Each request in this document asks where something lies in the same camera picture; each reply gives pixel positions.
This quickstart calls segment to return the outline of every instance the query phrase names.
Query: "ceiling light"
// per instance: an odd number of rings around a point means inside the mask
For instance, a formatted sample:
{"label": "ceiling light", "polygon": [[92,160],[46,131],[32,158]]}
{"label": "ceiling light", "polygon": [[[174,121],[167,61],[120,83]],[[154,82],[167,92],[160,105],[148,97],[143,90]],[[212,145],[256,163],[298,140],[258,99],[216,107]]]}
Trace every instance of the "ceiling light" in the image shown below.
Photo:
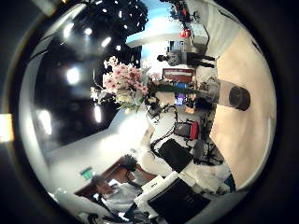
{"label": "ceiling light", "polygon": [[66,73],[66,78],[69,84],[74,85],[78,83],[78,69],[77,68],[71,68]]}
{"label": "ceiling light", "polygon": [[102,121],[102,112],[101,112],[101,108],[99,105],[96,105],[94,107],[94,118],[95,121],[100,123]]}
{"label": "ceiling light", "polygon": [[110,43],[111,37],[107,37],[103,42],[102,42],[102,47],[104,48],[108,43]]}
{"label": "ceiling light", "polygon": [[91,35],[93,33],[93,30],[91,28],[86,28],[84,31],[85,35]]}
{"label": "ceiling light", "polygon": [[74,26],[73,22],[69,23],[65,26],[65,28],[64,28],[64,38],[69,37],[69,35],[71,34],[71,30],[72,30],[73,26]]}
{"label": "ceiling light", "polygon": [[50,124],[50,113],[48,110],[41,110],[38,114],[38,118],[41,121],[45,132],[47,134],[52,134],[52,127]]}

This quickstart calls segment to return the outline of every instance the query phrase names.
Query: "beige floor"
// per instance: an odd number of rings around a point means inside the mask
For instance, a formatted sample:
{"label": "beige floor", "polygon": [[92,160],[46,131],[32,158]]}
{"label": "beige floor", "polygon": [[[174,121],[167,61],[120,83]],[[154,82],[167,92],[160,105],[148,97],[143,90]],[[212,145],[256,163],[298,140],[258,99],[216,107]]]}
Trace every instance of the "beige floor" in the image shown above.
{"label": "beige floor", "polygon": [[240,29],[217,61],[218,78],[246,88],[247,111],[219,105],[211,138],[229,164],[238,188],[256,177],[266,159],[276,123],[276,97],[270,71],[252,37]]}

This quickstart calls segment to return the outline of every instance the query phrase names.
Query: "cylindrical container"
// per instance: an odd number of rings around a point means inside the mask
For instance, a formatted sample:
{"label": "cylindrical container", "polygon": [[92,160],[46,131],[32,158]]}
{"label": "cylindrical container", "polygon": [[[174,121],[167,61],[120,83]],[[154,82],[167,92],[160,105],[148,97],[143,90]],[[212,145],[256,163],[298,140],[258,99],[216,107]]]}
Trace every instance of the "cylindrical container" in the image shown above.
{"label": "cylindrical container", "polygon": [[219,105],[226,105],[239,110],[247,110],[250,106],[249,91],[232,82],[218,79],[221,84]]}

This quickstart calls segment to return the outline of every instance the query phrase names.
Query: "floor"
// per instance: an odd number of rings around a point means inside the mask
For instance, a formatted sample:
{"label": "floor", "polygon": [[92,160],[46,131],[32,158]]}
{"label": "floor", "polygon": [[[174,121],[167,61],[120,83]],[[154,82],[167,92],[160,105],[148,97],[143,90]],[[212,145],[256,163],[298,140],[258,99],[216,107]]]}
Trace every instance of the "floor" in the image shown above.
{"label": "floor", "polygon": [[[254,38],[239,23],[222,16],[217,7],[188,0],[205,12],[202,23],[209,34],[206,55],[218,58],[215,69],[198,67],[197,81],[210,77],[247,89],[251,104],[240,111],[218,105],[210,137],[229,164],[237,189],[248,187],[262,171],[276,126],[276,95],[271,74]],[[221,99],[227,97],[221,86]]]}
{"label": "floor", "polygon": [[246,111],[217,106],[210,135],[229,164],[236,187],[242,189],[261,171],[269,152],[276,124],[275,89],[263,55],[243,28],[217,60],[217,67],[219,79],[250,93]]}

